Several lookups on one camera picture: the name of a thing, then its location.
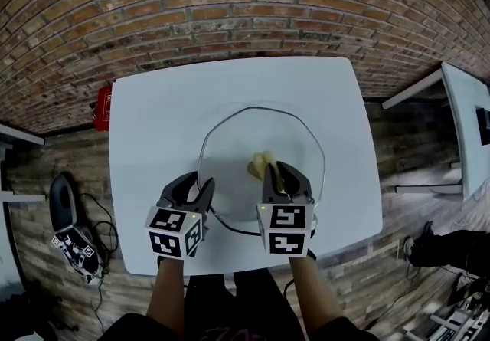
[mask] glass plate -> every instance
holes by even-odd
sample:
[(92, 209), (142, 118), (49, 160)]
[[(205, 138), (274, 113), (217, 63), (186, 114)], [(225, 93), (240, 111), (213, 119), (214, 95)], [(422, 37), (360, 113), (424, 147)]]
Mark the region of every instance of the glass plate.
[(297, 168), (319, 200), (325, 173), (322, 150), (308, 129), (294, 116), (248, 109), (216, 128), (207, 139), (199, 169), (200, 186), (214, 178), (212, 205), (227, 221), (256, 220), (262, 201), (262, 181), (247, 171), (255, 153), (269, 151), (276, 161)]

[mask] person's leg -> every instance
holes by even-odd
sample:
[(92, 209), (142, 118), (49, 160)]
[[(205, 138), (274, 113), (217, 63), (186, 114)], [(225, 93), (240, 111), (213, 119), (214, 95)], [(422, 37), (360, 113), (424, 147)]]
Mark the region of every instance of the person's leg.
[(298, 318), (268, 269), (235, 273), (237, 303), (267, 339), (305, 339)]
[(233, 321), (234, 296), (224, 286), (223, 274), (193, 276), (185, 294), (186, 338)]
[(434, 235), (427, 226), (415, 241), (407, 240), (407, 260), (415, 267), (451, 265), (479, 276), (488, 275), (485, 253), (490, 251), (490, 237), (480, 231), (454, 231)]

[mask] wooden floor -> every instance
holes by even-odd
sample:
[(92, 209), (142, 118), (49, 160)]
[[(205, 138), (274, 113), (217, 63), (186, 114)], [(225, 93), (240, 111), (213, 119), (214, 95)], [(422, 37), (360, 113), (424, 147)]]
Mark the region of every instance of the wooden floor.
[[(459, 157), (449, 108), (438, 102), (402, 103), (388, 111), (377, 103), (366, 103), (366, 108), (380, 172), (384, 228), (372, 239), (332, 253), (318, 263), (346, 315), (362, 328), (397, 297), (416, 287), (372, 329), (381, 339), (401, 339), (404, 326), (414, 326), (426, 317), (427, 310), (435, 310), (445, 302), (455, 279), (454, 274), (435, 268), (422, 269), (414, 281), (408, 281), (407, 263), (399, 250), (405, 236), (419, 233), (427, 220), (434, 220), (439, 233), (460, 228), (486, 229), (490, 194), (479, 193), (464, 205), (454, 198), (395, 194), (394, 186), (400, 183), (450, 183), (460, 179), (460, 171), (449, 169), (449, 162), (458, 161)], [(17, 148), (8, 158), (7, 178), (16, 192), (47, 194), (52, 178), (69, 171), (78, 181), (80, 192), (94, 195), (113, 213), (107, 133), (90, 130), (51, 137), (43, 147)], [(89, 198), (84, 197), (83, 203), (93, 223), (108, 219)], [(61, 296), (60, 313), (66, 322), (80, 328), (77, 333), (59, 332), (60, 339), (97, 339), (101, 329), (93, 308), (99, 302), (98, 290), (85, 287), (51, 245), (53, 229), (48, 203), (11, 205), (11, 219), (27, 278), (38, 279)], [(106, 243), (107, 232), (105, 226), (100, 226)], [(272, 272), (281, 289), (291, 278), (288, 267)], [(414, 274), (415, 270), (410, 270), (409, 276)], [(154, 281), (154, 277), (128, 274), (117, 251), (102, 286), (99, 313), (104, 326), (107, 328), (124, 313), (144, 313)], [(231, 290), (234, 288), (231, 279), (227, 284)], [(301, 317), (294, 286), (289, 288), (288, 299)]]

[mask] person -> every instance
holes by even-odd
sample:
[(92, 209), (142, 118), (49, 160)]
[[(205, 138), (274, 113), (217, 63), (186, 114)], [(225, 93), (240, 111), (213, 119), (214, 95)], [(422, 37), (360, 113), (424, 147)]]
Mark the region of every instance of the person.
[[(312, 256), (289, 259), (305, 329), (311, 340), (375, 341), (343, 314)], [(184, 261), (164, 259), (158, 268), (146, 316), (129, 313), (101, 341), (145, 340), (304, 340), (287, 299), (268, 269), (235, 273), (233, 296), (224, 275), (193, 276), (184, 297)]]
[(414, 267), (450, 265), (475, 276), (490, 276), (490, 234), (484, 231), (454, 231), (439, 236), (434, 234), (430, 221), (419, 238), (405, 240), (403, 250)]

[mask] white table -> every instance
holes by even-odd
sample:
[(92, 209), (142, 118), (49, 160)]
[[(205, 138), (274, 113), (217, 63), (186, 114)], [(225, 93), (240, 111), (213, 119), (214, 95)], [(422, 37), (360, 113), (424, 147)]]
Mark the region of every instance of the white table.
[(490, 94), (487, 86), (459, 68), (442, 63), (439, 70), (385, 101), (383, 108), (391, 108), (439, 80), (443, 80), (454, 118), (462, 181), (455, 185), (397, 186), (397, 192), (458, 194), (466, 200), (482, 186), (490, 172), (490, 146), (482, 146), (476, 117), (477, 108), (490, 110)]
[[(251, 105), (296, 114), (322, 145), (324, 193), (315, 210), (318, 227), (310, 246), (317, 255), (381, 231), (374, 144), (349, 60), (268, 57), (173, 67), (123, 78), (113, 86), (110, 175), (122, 255), (130, 273), (156, 274), (155, 255), (143, 227), (163, 187), (197, 169), (210, 129)], [(185, 262), (186, 275), (287, 263), (285, 256), (266, 254), (261, 238), (229, 231), (208, 214), (209, 232), (196, 258)], [(256, 220), (230, 224), (258, 231)]]
[[(34, 136), (32, 134), (13, 129), (4, 124), (0, 124), (0, 134), (5, 136), (9, 141), (22, 139), (36, 145), (44, 145), (44, 138)], [(5, 153), (7, 150), (12, 150), (13, 145), (10, 142), (0, 140), (0, 162), (5, 161)], [(3, 191), (0, 187), (0, 203), (1, 202), (39, 202), (45, 201), (46, 195), (19, 195), (13, 191)]]

